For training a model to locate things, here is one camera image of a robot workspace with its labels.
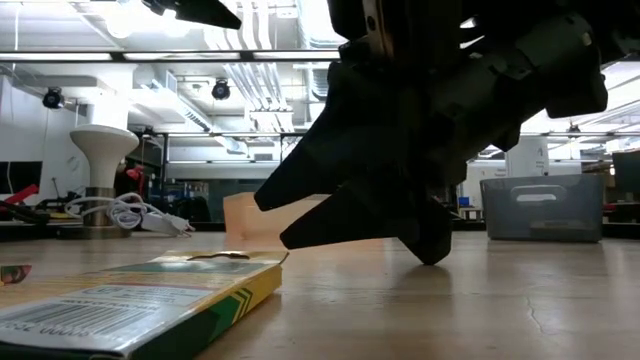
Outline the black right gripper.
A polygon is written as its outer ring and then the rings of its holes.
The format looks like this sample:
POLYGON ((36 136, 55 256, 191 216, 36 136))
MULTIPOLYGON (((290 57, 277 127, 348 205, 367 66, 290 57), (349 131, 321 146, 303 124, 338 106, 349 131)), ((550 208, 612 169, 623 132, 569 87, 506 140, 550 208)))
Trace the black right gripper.
POLYGON ((478 120, 507 92, 524 9, 505 0, 333 1, 329 13, 346 39, 330 104, 361 110, 363 123, 318 118, 254 200, 269 211, 340 185, 281 233, 287 248, 396 237, 433 265, 449 254, 452 234, 433 192, 461 182, 480 147, 518 134, 516 120, 478 120), (358 155, 381 130, 397 151, 358 155))

